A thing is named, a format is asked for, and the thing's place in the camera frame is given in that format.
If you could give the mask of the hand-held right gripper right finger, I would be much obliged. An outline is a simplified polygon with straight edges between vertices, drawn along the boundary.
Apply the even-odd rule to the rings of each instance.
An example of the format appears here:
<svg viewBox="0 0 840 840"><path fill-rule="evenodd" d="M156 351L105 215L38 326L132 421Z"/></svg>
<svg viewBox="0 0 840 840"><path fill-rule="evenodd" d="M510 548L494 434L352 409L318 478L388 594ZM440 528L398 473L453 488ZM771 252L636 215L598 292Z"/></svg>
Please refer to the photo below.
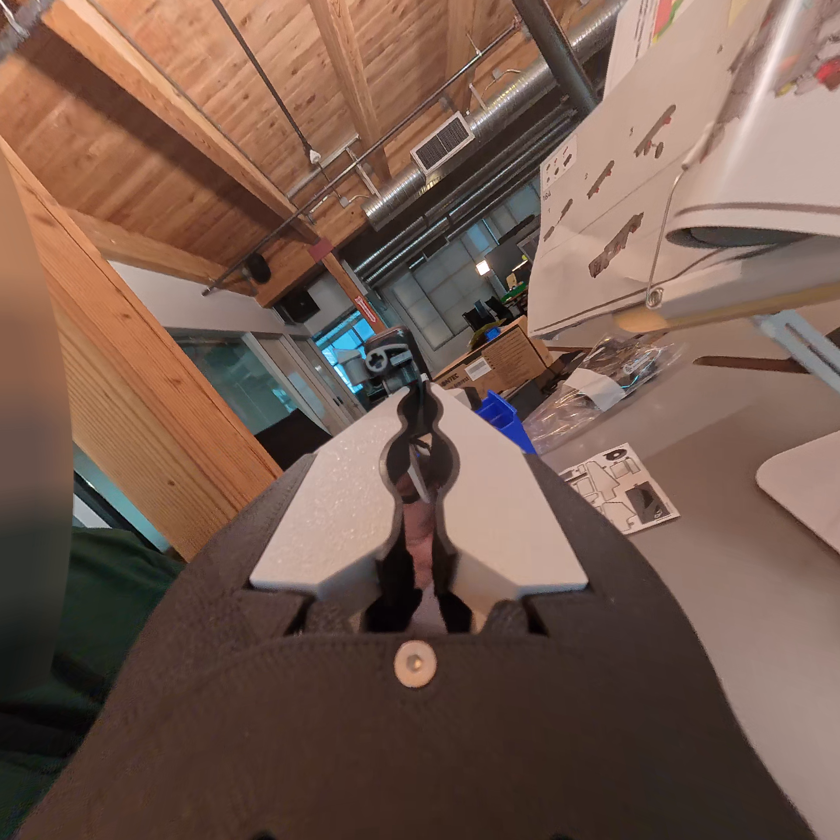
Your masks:
<svg viewBox="0 0 840 840"><path fill-rule="evenodd" d="M503 601L581 591L588 578L522 449L430 383L433 441L451 459L437 534L452 558L445 589L485 622Z"/></svg>

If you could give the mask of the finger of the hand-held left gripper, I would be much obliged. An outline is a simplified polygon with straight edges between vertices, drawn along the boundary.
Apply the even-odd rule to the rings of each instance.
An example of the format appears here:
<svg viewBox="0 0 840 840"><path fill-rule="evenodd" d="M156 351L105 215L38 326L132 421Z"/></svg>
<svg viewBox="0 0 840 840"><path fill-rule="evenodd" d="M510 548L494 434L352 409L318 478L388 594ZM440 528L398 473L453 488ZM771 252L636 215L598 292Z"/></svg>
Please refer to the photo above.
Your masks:
<svg viewBox="0 0 840 840"><path fill-rule="evenodd" d="M436 479L430 453L410 453L407 474L423 503L432 505L436 500Z"/></svg>

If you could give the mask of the small grey lego subassembly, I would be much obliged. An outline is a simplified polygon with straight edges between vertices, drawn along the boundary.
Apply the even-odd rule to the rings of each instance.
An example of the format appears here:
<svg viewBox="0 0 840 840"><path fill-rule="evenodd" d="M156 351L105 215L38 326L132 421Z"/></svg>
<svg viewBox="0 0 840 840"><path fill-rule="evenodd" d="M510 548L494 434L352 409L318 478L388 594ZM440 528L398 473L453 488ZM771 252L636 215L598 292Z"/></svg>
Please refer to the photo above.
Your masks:
<svg viewBox="0 0 840 840"><path fill-rule="evenodd" d="M429 372L417 342L407 327L397 325L379 332L364 344L368 379L388 396L413 383L425 382Z"/></svg>

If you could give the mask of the lego sticker sheet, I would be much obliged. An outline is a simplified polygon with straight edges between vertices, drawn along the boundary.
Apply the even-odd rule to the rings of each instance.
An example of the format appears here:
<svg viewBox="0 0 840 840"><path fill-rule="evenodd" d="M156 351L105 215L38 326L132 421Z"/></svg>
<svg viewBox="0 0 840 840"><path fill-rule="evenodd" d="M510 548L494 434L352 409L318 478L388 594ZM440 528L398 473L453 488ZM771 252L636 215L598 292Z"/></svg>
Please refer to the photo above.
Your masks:
<svg viewBox="0 0 840 840"><path fill-rule="evenodd" d="M629 444L589 457L560 477L625 536L679 518Z"/></svg>

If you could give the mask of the lego instruction booklet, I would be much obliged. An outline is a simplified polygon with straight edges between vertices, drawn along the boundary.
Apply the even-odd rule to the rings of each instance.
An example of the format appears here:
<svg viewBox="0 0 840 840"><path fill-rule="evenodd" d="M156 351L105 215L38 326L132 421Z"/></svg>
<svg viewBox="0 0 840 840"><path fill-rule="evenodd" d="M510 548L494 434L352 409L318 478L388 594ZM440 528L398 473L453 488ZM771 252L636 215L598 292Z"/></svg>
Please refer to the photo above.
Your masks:
<svg viewBox="0 0 840 840"><path fill-rule="evenodd" d="M838 299L838 2L691 2L542 163L529 329Z"/></svg>

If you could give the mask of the person's left hand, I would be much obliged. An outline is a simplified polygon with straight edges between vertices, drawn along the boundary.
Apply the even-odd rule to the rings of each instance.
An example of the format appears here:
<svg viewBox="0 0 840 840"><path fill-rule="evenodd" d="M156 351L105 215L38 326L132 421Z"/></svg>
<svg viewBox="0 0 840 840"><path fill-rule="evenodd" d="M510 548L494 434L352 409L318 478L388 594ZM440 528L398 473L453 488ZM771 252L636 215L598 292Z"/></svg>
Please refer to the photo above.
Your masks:
<svg viewBox="0 0 840 840"><path fill-rule="evenodd" d="M405 504L403 525L406 548L413 558L415 586L424 591L433 581L434 504L421 499Z"/></svg>

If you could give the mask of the brown cardboard box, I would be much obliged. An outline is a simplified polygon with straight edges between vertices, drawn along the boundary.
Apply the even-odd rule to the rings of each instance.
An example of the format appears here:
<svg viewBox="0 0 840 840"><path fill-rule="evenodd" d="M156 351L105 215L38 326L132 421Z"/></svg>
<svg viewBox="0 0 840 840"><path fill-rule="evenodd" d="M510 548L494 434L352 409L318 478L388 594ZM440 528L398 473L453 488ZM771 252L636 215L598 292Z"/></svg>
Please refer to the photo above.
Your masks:
<svg viewBox="0 0 840 840"><path fill-rule="evenodd" d="M445 390L474 389L480 399L527 384L550 368L551 352L529 336L528 318L521 316L477 350L466 353L434 376Z"/></svg>

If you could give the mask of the large clear plastic bag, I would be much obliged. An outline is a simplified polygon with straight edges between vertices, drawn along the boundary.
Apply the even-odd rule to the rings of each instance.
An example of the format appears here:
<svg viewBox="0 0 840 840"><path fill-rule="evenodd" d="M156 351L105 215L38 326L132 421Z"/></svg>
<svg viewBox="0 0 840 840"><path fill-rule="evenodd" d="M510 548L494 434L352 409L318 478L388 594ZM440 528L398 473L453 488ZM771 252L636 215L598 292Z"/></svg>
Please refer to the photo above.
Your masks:
<svg viewBox="0 0 840 840"><path fill-rule="evenodd" d="M603 419L684 356L685 343L648 337L601 341L523 421L537 455L546 455Z"/></svg>

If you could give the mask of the wooden pillar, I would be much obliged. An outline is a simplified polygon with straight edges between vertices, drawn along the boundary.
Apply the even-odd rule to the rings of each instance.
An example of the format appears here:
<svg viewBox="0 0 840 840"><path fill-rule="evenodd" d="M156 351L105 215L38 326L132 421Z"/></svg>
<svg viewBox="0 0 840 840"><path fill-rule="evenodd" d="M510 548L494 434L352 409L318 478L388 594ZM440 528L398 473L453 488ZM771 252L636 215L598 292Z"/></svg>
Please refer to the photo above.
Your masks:
<svg viewBox="0 0 840 840"><path fill-rule="evenodd" d="M1 140L45 272L82 449L185 561L281 468Z"/></svg>

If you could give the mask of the person's green shirt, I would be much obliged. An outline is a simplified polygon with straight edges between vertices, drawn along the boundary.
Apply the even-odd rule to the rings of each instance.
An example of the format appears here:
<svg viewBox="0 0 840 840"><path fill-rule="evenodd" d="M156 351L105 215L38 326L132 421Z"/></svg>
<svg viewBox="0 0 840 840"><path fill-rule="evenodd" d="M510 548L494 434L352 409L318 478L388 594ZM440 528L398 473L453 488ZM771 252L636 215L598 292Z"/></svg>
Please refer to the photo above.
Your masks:
<svg viewBox="0 0 840 840"><path fill-rule="evenodd" d="M47 680L1 703L1 838L15 838L99 717L184 563L115 529L73 528Z"/></svg>

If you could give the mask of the white book stand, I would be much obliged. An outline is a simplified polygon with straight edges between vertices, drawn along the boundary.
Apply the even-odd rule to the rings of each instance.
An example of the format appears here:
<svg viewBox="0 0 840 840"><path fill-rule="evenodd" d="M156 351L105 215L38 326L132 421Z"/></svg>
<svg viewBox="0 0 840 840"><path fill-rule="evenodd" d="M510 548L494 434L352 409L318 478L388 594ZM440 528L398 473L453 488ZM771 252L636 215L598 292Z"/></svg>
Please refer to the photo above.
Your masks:
<svg viewBox="0 0 840 840"><path fill-rule="evenodd" d="M838 256L783 259L771 255L718 263L669 280L645 302L616 311L617 327L630 333L665 333L747 319L786 351L783 360L703 356L718 368L808 374L839 392L838 329L823 334L799 310L839 296ZM759 488L817 538L839 551L839 433L776 455L759 467Z"/></svg>

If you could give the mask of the white vent grille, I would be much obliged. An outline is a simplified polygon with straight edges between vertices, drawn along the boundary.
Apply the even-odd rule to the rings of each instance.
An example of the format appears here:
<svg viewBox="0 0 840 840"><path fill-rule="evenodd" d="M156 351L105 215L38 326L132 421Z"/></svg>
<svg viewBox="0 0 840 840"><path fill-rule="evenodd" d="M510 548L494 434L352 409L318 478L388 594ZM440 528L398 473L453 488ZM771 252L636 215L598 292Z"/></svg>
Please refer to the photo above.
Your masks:
<svg viewBox="0 0 840 840"><path fill-rule="evenodd" d="M411 150L411 157L424 175L436 172L475 139L464 114L456 112Z"/></svg>

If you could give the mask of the dark steel column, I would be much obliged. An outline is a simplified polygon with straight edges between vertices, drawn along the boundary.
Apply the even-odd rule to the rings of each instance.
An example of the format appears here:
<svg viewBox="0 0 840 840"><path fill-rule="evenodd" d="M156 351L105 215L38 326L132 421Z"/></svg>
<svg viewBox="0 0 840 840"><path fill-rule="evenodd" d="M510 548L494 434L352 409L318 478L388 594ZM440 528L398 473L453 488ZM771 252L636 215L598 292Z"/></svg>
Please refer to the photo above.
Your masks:
<svg viewBox="0 0 840 840"><path fill-rule="evenodd" d="M513 1L513 5L570 105L580 117L587 117L597 106L595 90L549 3Z"/></svg>

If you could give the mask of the black wall speaker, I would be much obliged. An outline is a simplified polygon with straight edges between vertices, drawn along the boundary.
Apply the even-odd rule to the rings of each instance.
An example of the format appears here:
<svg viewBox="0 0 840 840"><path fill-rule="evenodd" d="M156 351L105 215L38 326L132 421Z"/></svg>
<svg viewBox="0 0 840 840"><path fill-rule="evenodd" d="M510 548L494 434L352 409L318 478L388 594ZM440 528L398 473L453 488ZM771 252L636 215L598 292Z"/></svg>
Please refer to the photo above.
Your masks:
<svg viewBox="0 0 840 840"><path fill-rule="evenodd" d="M305 288L289 291L272 307L284 322L297 324L303 324L318 316L321 311L319 304Z"/></svg>

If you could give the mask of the silver ventilation duct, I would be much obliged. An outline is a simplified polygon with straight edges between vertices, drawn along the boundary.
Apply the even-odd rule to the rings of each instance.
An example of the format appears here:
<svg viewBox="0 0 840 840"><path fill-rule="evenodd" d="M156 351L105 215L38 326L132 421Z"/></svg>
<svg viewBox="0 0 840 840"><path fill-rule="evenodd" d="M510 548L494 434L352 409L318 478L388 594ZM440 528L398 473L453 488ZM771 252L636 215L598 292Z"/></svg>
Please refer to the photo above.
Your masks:
<svg viewBox="0 0 840 840"><path fill-rule="evenodd" d="M611 43L617 16L624 5L624 1L593 2L584 9L581 21L567 34L572 50L581 64ZM431 175L424 175L419 171L411 157L411 164L395 175L376 196L363 203L362 209L369 225L374 229L381 229L419 197L425 188L437 183L441 177L451 172L461 159L473 154L474 149L486 144L556 87L557 82L542 57L537 58L526 69L517 72L509 85L489 100L483 101L476 112L464 114L475 134L475 139L470 145Z"/></svg>

